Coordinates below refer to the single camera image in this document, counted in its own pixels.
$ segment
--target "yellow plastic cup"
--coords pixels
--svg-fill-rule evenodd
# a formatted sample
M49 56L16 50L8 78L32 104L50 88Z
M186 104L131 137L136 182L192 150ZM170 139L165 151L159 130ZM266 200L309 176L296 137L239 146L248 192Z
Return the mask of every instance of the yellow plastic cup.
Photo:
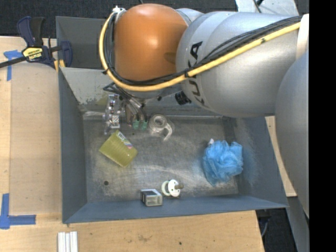
M99 151L121 167L129 165L138 154L135 147L119 130L111 134Z

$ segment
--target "yellow clamp label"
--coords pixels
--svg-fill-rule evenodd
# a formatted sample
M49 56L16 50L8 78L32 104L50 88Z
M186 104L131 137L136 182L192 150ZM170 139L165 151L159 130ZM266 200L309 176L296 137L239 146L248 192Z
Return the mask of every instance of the yellow clamp label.
M27 48L22 52L23 56L28 58L30 61L42 57L42 53L42 48Z

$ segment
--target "blue bath sponge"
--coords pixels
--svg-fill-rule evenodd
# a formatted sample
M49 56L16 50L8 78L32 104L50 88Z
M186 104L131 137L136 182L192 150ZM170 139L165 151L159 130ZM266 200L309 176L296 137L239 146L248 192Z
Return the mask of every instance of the blue bath sponge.
M242 145L237 142L229 145L225 140L213 142L204 151L203 170L213 186L228 182L232 176L243 171Z

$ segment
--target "gray bin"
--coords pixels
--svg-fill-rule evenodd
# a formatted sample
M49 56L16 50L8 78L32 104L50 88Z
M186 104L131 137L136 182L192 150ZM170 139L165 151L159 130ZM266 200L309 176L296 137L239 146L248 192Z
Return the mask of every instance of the gray bin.
M57 17L57 38L75 45L77 61L77 68L59 72L64 223L287 206L264 118L222 117L194 104L179 106L173 96L168 96L160 102L149 102L147 108L148 114L162 113L173 122L174 132L168 141L163 142L147 131L133 131L122 121L120 131L138 150L138 155L122 168L100 154L98 149L108 137L103 134L99 114L103 114L101 101L106 96L99 87L106 76L101 74L102 70L82 69L78 65L83 60L95 65L91 68L100 68L99 56L86 55L92 51L86 48L97 49L97 45L87 44L86 39L98 42L101 23L98 19ZM87 93L97 91L97 97L90 100L80 97L80 93L85 94L79 91L83 86ZM201 167L210 138L237 141L243 146L242 174L218 187L207 182ZM165 197L163 205L155 207L141 202L141 189L160 191L161 184L170 179L184 184L181 197Z

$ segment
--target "blue painter's tape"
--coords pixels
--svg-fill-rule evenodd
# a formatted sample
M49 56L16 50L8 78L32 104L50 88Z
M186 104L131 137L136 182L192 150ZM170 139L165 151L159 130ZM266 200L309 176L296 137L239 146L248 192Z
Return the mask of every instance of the blue painter's tape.
M17 50L10 50L4 52L5 57L8 60L16 59L22 57L22 53ZM7 81L10 81L12 79L12 66L8 66L7 68Z
M9 229L15 225L35 225L36 215L9 216L9 193L2 195L0 229Z

